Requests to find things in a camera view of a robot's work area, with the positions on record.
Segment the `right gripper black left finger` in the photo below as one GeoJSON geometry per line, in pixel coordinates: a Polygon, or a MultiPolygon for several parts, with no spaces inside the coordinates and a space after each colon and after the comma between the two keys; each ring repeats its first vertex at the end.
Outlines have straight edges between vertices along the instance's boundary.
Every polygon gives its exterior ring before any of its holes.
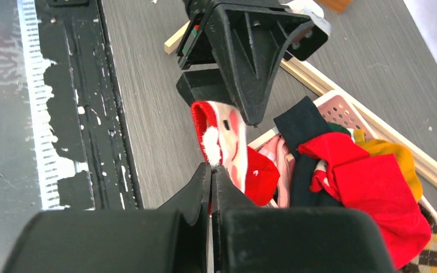
{"type": "Polygon", "coordinates": [[[190,181],[158,210],[178,211],[190,226],[196,225],[203,215],[208,214],[211,192],[212,168],[202,162],[190,181]]]}

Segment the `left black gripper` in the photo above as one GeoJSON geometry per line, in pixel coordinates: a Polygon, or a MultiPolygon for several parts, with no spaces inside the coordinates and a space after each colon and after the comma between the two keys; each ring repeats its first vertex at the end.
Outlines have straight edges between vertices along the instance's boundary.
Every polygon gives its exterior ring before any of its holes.
{"type": "Polygon", "coordinates": [[[195,101],[237,106],[247,125],[262,122],[281,58],[301,32],[300,15],[226,1],[184,1],[189,19],[179,47],[185,71],[176,89],[188,106],[195,101]]]}

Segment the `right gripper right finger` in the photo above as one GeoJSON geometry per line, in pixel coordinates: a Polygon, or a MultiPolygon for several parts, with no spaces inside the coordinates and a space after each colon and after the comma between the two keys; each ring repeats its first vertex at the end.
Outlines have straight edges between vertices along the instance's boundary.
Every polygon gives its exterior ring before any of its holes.
{"type": "Polygon", "coordinates": [[[216,218],[228,209],[257,209],[258,206],[232,182],[225,167],[212,169],[211,176],[211,218],[216,218]]]}

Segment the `red santa sock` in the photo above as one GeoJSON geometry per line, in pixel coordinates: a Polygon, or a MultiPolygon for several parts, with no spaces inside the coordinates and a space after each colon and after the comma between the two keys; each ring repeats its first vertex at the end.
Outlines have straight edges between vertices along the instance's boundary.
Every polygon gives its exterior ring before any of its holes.
{"type": "Polygon", "coordinates": [[[204,159],[212,167],[224,166],[233,185],[256,205],[268,205],[279,172],[273,161],[247,145],[240,111],[221,102],[195,101],[191,114],[204,159]]]}

